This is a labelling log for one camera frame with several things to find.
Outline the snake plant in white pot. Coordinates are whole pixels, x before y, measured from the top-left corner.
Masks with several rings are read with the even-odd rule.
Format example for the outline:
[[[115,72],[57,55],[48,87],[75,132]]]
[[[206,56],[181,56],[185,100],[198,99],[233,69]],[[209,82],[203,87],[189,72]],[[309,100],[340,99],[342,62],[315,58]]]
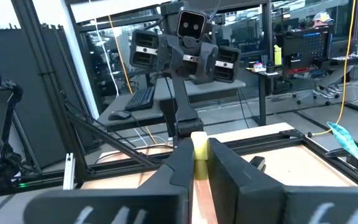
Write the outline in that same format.
[[[353,140],[350,132],[336,123],[327,122],[327,125],[342,148],[358,160],[358,146]]]

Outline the black aluminium table frame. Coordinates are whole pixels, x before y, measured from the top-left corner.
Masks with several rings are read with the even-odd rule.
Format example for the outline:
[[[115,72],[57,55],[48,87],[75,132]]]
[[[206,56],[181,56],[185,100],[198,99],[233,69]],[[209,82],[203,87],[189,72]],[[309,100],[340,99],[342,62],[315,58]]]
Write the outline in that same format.
[[[86,181],[91,180],[99,180],[110,177],[118,177],[122,175],[129,174],[137,174],[141,172],[148,172],[152,170],[157,170],[161,167],[161,165],[170,157],[172,152],[178,147],[179,143],[186,138],[176,138],[176,142],[174,141],[174,148],[171,152],[164,152],[160,154],[152,154],[148,156],[144,153],[138,151],[138,149],[149,149],[154,147],[168,147],[168,145],[154,145],[154,146],[146,146],[143,148],[131,148],[119,140],[110,136],[107,132],[102,131],[91,123],[87,123],[85,120],[81,119],[74,113],[65,109],[65,119],[67,122],[71,124],[77,124],[83,126],[83,128],[88,128],[91,132],[94,132],[94,135],[97,135],[100,139],[102,139],[105,143],[110,144],[112,147],[115,147],[118,152],[129,156],[128,159],[112,161],[107,163],[95,164],[92,166],[87,166],[86,162],[81,162],[80,159],[85,159],[82,151],[80,151],[79,146],[73,146],[71,151],[78,158],[76,162],[75,168],[75,179],[74,183],[82,184]],[[243,156],[246,154],[251,154],[255,152],[268,151],[273,148],[274,143],[278,142],[278,144],[283,143],[286,147],[298,144],[298,142],[305,142],[307,137],[300,136],[295,137],[297,130],[290,129],[287,131],[280,131],[276,134],[257,136],[253,138],[245,138],[235,141],[224,142],[223,144],[227,146],[229,149],[234,151],[236,154]],[[313,144],[313,147],[318,147],[316,143],[311,143],[311,140],[308,140],[310,144]],[[323,160],[327,161],[332,167],[336,170],[344,174],[348,179],[352,180],[356,184],[358,184],[358,170],[355,168],[351,168],[350,165],[345,164],[345,162],[341,161],[336,157],[330,157],[329,153],[323,153],[323,150],[310,148],[313,152],[317,153],[317,155]],[[18,194],[21,192],[27,192],[31,190],[39,190],[45,189],[49,187],[56,187],[58,185],[63,184],[63,171],[59,172],[47,172],[41,174],[29,174],[29,175],[21,175],[20,177],[14,177],[14,180],[17,181],[18,186],[14,189],[13,194]]]

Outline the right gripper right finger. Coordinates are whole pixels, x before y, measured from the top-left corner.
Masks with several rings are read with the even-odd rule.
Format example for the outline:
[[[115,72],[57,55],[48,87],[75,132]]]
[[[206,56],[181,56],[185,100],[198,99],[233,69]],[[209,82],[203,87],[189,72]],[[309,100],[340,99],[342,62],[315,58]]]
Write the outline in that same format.
[[[208,172],[220,224],[358,224],[358,187],[284,185],[215,138]]]

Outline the person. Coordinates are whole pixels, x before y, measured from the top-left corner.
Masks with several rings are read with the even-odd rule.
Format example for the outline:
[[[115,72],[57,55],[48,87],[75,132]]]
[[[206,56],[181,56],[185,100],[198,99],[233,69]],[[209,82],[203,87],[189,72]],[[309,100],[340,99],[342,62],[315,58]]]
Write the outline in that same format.
[[[333,21],[327,12],[319,12],[313,18],[312,28],[317,29],[319,27],[329,26]],[[330,75],[326,75],[320,78],[313,89],[314,95],[322,96],[325,99],[332,99],[342,93],[342,88],[336,84],[347,72],[353,69],[353,65],[348,65],[344,72],[344,67],[341,68],[330,68],[332,71]]]

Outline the dark grey partition panel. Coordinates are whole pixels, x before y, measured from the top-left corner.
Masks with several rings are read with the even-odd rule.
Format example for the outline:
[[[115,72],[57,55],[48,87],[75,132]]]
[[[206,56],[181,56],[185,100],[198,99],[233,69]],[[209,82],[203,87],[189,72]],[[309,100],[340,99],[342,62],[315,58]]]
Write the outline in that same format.
[[[52,68],[68,100],[87,112],[63,27],[44,26],[42,35]],[[0,29],[0,75],[14,80],[24,91],[15,107],[14,127],[24,148],[26,163],[44,168],[64,160],[63,139],[53,118],[30,44],[21,29]]]

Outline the yellow green bottle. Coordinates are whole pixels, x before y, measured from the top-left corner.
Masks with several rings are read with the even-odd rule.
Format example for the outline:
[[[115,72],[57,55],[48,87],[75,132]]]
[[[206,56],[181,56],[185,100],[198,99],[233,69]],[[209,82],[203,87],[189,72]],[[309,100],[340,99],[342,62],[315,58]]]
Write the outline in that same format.
[[[282,48],[278,45],[274,45],[274,64],[282,65]]]

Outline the black computer mouse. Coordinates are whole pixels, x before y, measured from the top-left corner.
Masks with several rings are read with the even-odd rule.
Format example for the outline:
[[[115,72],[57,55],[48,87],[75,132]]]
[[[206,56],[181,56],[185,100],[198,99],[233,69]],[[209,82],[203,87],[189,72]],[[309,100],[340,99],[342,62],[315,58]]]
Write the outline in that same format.
[[[109,121],[121,121],[125,119],[129,119],[132,116],[132,113],[130,111],[126,110],[117,110],[113,111],[109,116]]]

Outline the black keyboard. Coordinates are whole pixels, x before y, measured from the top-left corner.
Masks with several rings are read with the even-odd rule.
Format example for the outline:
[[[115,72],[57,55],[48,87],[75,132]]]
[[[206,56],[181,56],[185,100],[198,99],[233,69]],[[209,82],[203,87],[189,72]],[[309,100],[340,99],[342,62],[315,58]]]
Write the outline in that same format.
[[[155,87],[137,90],[125,106],[126,111],[150,109],[154,103]]]

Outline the grey desk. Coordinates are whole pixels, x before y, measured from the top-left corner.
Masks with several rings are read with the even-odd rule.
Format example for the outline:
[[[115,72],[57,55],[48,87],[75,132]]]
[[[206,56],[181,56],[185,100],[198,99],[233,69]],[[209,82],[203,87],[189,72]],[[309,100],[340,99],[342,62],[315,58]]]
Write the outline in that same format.
[[[212,82],[201,85],[195,85],[191,81],[185,82],[191,103],[234,96],[236,90],[245,87],[245,85],[240,80],[235,80],[233,83]],[[127,102],[132,98],[131,95],[121,95],[101,113],[98,121],[107,127],[109,131],[136,128],[139,124],[149,126],[165,123],[172,128],[175,122],[175,113],[172,108],[171,98],[174,96],[171,79],[159,78],[155,86],[153,107],[147,110],[134,111],[130,118],[124,120],[110,121],[108,120],[109,115],[114,111],[123,110]]]

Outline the black pegboard panel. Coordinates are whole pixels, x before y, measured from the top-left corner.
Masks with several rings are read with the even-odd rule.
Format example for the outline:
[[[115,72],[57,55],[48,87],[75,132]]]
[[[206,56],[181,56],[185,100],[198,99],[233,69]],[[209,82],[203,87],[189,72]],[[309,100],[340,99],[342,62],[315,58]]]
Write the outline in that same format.
[[[287,32],[283,36],[282,73],[294,75],[329,67],[332,32],[329,26]]]

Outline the small yellow eraser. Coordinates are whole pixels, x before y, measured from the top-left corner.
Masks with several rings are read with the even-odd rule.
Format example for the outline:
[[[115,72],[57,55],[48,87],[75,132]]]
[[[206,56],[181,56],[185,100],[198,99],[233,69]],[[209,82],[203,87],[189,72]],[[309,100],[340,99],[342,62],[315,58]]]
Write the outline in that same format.
[[[208,135],[205,132],[195,131],[191,134],[194,147],[194,178],[196,180],[208,179]]]

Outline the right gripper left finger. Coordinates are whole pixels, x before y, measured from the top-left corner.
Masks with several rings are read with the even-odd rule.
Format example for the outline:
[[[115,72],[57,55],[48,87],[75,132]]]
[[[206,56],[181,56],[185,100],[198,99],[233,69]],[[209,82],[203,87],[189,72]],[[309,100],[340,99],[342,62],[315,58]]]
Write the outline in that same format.
[[[25,224],[190,224],[194,145],[182,140],[136,189],[52,190],[25,207]]]

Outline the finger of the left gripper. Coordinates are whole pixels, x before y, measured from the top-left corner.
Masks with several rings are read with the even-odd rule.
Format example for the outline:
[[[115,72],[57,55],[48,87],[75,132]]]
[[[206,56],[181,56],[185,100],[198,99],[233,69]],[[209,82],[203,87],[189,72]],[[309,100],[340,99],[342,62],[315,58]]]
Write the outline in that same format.
[[[195,85],[211,83],[214,78],[214,68],[218,56],[218,46],[202,42],[197,59],[197,67],[192,82]]]
[[[177,74],[183,66],[184,51],[179,38],[174,35],[161,35],[158,43],[158,70]]]

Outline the short silver aluminium bar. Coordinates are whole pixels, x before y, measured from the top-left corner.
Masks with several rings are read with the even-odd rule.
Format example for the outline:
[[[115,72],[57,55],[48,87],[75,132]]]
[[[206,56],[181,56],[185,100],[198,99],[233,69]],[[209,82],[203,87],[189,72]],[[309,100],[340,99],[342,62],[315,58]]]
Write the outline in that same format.
[[[72,190],[75,179],[75,157],[73,153],[67,153],[63,176],[63,190]]]

